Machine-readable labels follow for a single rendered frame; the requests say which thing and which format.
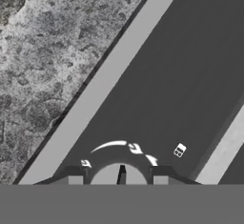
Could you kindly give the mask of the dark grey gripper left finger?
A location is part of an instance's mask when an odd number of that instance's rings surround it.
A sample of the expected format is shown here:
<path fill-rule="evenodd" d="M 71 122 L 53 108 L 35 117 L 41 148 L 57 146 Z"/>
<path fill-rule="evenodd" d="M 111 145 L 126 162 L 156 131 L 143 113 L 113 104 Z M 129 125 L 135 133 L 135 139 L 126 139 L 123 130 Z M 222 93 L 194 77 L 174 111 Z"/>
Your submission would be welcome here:
<path fill-rule="evenodd" d="M 60 173 L 36 182 L 36 185 L 83 185 L 85 183 L 86 169 L 79 166 L 68 166 Z"/>

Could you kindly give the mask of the dark grey hob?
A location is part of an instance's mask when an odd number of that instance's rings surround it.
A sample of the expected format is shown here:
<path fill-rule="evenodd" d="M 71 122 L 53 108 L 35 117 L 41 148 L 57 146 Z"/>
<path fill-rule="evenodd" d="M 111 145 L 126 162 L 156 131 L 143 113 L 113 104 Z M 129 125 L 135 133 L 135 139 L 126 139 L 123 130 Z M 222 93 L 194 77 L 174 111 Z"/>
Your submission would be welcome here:
<path fill-rule="evenodd" d="M 77 95 L 16 181 L 114 163 L 195 179 L 243 104 L 244 0 L 173 0 L 113 88 Z"/>

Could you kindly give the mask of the grey round hob knob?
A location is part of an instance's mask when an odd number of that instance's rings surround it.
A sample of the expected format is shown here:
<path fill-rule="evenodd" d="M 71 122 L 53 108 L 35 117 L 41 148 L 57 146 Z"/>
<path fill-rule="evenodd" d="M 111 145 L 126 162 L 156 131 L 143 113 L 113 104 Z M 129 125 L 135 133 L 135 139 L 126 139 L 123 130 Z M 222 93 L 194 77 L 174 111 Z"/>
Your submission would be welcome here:
<path fill-rule="evenodd" d="M 92 185 L 146 185 L 144 175 L 130 164 L 115 163 L 102 168 L 92 179 Z"/>

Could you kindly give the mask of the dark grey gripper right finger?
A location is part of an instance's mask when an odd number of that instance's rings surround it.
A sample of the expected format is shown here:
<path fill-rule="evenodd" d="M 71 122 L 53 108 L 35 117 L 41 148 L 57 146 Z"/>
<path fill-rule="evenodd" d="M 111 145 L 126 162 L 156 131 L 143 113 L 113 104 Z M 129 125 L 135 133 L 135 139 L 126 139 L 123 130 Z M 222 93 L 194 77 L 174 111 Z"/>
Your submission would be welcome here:
<path fill-rule="evenodd" d="M 182 176 L 172 166 L 151 166 L 149 168 L 151 185 L 198 185 L 198 182 Z"/>

